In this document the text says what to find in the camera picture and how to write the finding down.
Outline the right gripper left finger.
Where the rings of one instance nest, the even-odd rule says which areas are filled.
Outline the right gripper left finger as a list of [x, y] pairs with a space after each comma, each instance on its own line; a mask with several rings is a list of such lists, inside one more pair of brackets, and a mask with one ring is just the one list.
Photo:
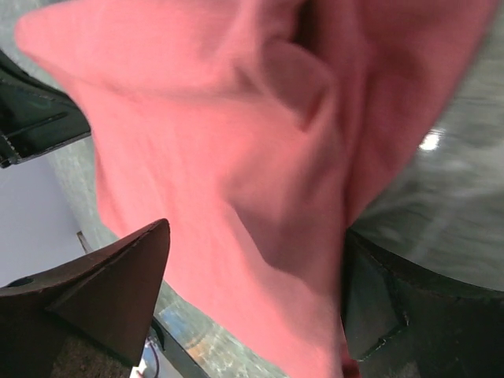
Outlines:
[[169, 223], [1, 289], [3, 377], [128, 377], [169, 255]]

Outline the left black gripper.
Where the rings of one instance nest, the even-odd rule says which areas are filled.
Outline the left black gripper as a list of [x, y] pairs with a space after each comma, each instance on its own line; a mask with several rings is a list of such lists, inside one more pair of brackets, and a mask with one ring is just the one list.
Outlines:
[[65, 93], [28, 75], [1, 54], [1, 167], [19, 165], [91, 135]]

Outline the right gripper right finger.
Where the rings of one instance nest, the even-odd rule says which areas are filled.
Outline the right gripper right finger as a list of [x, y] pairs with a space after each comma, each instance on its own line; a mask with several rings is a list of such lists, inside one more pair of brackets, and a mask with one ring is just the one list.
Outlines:
[[342, 322], [363, 377], [503, 376], [503, 293], [423, 268], [348, 232]]

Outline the salmon pink t shirt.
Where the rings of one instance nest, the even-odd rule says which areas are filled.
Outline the salmon pink t shirt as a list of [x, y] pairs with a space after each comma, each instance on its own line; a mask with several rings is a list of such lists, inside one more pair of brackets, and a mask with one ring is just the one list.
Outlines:
[[165, 218], [165, 279], [292, 377], [355, 377], [346, 229], [415, 153], [495, 1], [64, 1], [18, 48], [82, 109], [98, 211]]

